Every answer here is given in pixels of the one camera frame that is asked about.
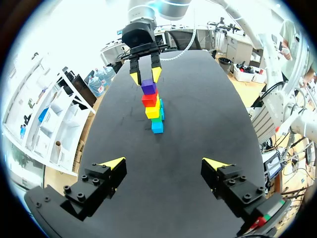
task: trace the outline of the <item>purple block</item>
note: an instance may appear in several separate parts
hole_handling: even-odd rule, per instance
[[[153,82],[153,79],[146,79],[142,81],[141,88],[144,95],[155,94],[157,86]]]

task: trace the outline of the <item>chair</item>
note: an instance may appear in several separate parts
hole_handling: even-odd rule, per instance
[[[193,36],[193,33],[188,31],[168,31],[168,32],[165,31],[164,36],[167,42],[168,42],[168,34],[170,34],[170,36],[174,40],[177,50],[179,51],[183,51],[188,46]],[[199,44],[197,34],[196,34],[194,42],[192,43],[189,50],[201,50],[201,49],[202,48]]]

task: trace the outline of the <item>table surface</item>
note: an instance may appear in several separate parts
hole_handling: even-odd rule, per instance
[[[170,58],[179,52],[169,52]],[[139,60],[151,77],[149,57]],[[205,51],[161,61],[158,93],[164,101],[164,133],[153,134],[142,89],[126,62],[109,87],[91,127],[80,175],[93,162],[126,157],[127,175],[85,223],[112,238],[234,237],[243,221],[216,200],[200,175],[202,158],[237,163],[264,185],[258,140],[233,85]]]

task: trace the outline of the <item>stack of blocks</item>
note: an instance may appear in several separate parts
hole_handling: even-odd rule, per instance
[[[141,88],[144,93],[142,103],[145,106],[145,114],[152,120],[152,131],[154,134],[163,133],[164,104],[159,98],[157,86],[152,79],[147,79],[142,81]]]

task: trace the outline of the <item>water bottle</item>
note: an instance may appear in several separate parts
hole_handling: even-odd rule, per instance
[[[116,73],[114,72],[112,67],[108,67],[108,66],[104,66],[104,72],[105,72],[104,79],[106,80],[107,84],[111,84]]]
[[[88,87],[96,97],[99,97],[105,93],[105,87],[98,77],[89,77]]]
[[[97,68],[95,68],[94,77],[98,77],[103,86],[106,85],[105,73],[102,70],[99,71]]]

